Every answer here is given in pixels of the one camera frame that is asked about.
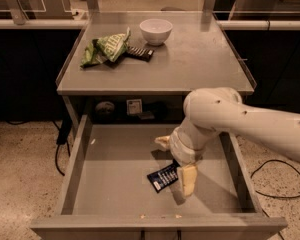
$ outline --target floor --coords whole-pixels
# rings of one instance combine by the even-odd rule
[[[76,0],[77,8],[84,3]],[[203,0],[99,0],[101,10],[160,10],[176,6],[200,10]],[[0,240],[39,240],[29,229],[33,219],[54,214],[63,176],[55,168],[58,129],[53,122],[11,124],[0,122]],[[260,147],[238,136],[247,169],[251,173],[269,159],[281,159],[295,166],[300,164]],[[59,152],[61,170],[66,170],[66,146]],[[271,195],[300,194],[300,176],[285,164],[269,163],[253,178],[257,190]],[[273,199],[259,195],[269,216],[285,217],[289,226],[282,237],[271,240],[300,240],[300,198]]]

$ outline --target open drawer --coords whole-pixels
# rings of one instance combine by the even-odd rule
[[[236,137],[211,141],[194,194],[178,182],[156,193],[146,175],[172,163],[154,138],[176,125],[97,125],[83,115],[52,218],[31,228],[43,239],[268,239],[287,226],[263,215]]]

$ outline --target robotic hand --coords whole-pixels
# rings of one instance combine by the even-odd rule
[[[198,89],[183,105],[185,119],[170,136],[156,142],[181,165],[184,197],[193,193],[206,143],[221,132],[241,135],[300,163],[300,114],[250,107],[231,88]]]

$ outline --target gray tabletop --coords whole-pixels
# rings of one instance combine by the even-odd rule
[[[150,47],[139,24],[162,18],[173,24],[164,45],[150,62],[122,58],[115,64],[80,68],[84,49],[91,39],[126,33],[130,45]],[[215,20],[205,23],[202,12],[112,12],[95,13],[58,86],[61,95],[187,94],[203,87],[232,87],[251,94],[245,72]]]

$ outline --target white bowl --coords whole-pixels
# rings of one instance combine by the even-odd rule
[[[149,19],[140,23],[143,38],[154,46],[161,45],[168,39],[172,27],[169,21],[162,19]]]

